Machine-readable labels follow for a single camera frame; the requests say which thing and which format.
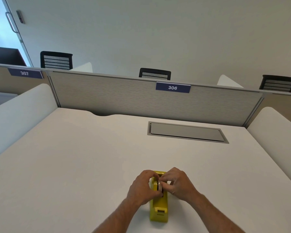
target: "computer monitor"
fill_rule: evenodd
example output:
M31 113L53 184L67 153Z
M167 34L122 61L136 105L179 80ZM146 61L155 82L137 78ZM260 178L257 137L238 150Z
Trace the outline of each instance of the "computer monitor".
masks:
M0 64L26 66L18 49L0 47Z

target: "workstation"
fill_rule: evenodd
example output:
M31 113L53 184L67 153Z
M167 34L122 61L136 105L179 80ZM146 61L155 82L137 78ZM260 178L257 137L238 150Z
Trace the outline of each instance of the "workstation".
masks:
M0 105L0 232L91 232L142 170L174 166L245 232L291 232L291 93L162 84L0 65L19 95ZM167 223L149 214L128 232L207 232L172 195Z

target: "blue number plate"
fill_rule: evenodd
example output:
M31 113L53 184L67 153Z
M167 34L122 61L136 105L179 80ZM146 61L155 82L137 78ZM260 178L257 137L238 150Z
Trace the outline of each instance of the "blue number plate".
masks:
M40 70L25 70L15 68L8 68L8 70L12 76L43 79L43 75Z
M191 85L156 82L156 90L190 93Z

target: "yellow tape dispenser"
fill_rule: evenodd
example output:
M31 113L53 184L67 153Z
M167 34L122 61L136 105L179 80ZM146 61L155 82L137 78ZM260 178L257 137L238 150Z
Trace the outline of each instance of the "yellow tape dispenser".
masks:
M165 173L159 171L155 172L159 176L162 176ZM155 177L152 177L151 189L163 192L163 196L150 201L150 220L155 222L168 222L167 191L162 189L162 186L159 184L159 180L157 180Z

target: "white desk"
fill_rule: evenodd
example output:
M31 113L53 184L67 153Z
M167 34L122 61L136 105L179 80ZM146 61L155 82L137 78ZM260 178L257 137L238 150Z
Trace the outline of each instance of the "white desk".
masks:
M148 136L148 121L221 128L229 144ZM291 232L291 181L243 127L58 108L0 155L0 232L93 231L144 169L184 170L249 232ZM207 232L169 196L169 222L142 206L129 232Z

